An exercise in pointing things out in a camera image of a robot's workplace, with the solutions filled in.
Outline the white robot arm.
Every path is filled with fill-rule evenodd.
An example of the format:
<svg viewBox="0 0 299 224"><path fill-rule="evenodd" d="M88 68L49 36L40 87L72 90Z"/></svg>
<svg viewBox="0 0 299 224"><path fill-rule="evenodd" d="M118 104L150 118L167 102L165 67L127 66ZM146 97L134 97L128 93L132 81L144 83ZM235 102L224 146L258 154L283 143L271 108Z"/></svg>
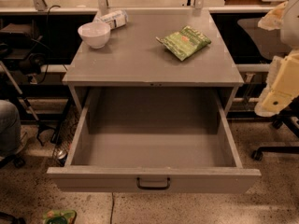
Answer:
<svg viewBox="0 0 299 224"><path fill-rule="evenodd" d="M299 0L279 4L260 19L258 26L268 31L279 29L281 42L292 49L284 58L273 58L266 87L254 107L258 116L272 117L299 96Z"/></svg>

